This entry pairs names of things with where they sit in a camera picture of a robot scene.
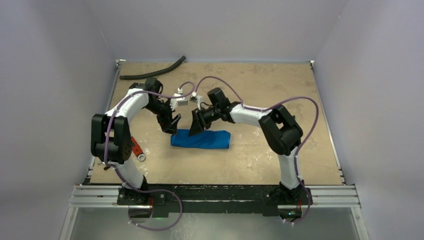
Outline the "blue cloth napkin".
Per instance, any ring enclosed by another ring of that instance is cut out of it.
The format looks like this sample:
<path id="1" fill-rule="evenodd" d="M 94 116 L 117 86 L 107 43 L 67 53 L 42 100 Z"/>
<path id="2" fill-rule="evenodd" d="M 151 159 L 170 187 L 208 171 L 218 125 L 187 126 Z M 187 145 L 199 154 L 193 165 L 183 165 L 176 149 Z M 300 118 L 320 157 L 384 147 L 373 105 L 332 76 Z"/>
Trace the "blue cloth napkin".
<path id="1" fill-rule="evenodd" d="M 170 136 L 170 145 L 180 148 L 195 148 L 208 150 L 229 149 L 231 134 L 226 130 L 206 130 L 189 136 L 188 129 L 178 129 L 177 134 Z"/>

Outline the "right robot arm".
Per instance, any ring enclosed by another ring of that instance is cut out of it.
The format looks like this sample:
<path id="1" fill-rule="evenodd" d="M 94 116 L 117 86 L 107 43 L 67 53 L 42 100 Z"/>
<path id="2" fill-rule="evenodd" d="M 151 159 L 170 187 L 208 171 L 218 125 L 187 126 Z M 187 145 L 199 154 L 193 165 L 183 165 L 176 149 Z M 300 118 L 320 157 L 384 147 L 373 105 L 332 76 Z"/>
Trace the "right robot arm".
<path id="1" fill-rule="evenodd" d="M 192 123 L 188 135 L 191 137 L 208 130 L 217 120 L 260 128 L 268 146 L 278 156 L 282 200 L 288 204 L 298 200 L 301 195 L 298 186 L 302 178 L 295 162 L 295 152 L 301 144 L 303 130 L 294 116 L 283 105 L 266 110 L 243 106 L 238 101 L 230 102 L 219 87 L 210 90 L 207 96 L 211 106 L 191 111 Z"/>

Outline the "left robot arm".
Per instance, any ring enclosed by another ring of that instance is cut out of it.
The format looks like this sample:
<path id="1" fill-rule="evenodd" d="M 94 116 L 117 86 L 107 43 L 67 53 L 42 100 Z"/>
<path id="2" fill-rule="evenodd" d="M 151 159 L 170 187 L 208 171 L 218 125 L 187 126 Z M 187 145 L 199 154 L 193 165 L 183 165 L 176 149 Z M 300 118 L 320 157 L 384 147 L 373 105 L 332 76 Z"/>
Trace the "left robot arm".
<path id="1" fill-rule="evenodd" d="M 148 184 L 131 160 L 133 149 L 130 123 L 141 110 L 156 115 L 164 133 L 176 134 L 181 115 L 173 116 L 178 99 L 183 95 L 163 95 L 163 84 L 156 78 L 145 83 L 133 83 L 116 106 L 91 119 L 90 151 L 106 166 L 112 168 L 122 181 L 123 188 L 131 189 L 129 197 L 138 205 L 149 199 Z"/>

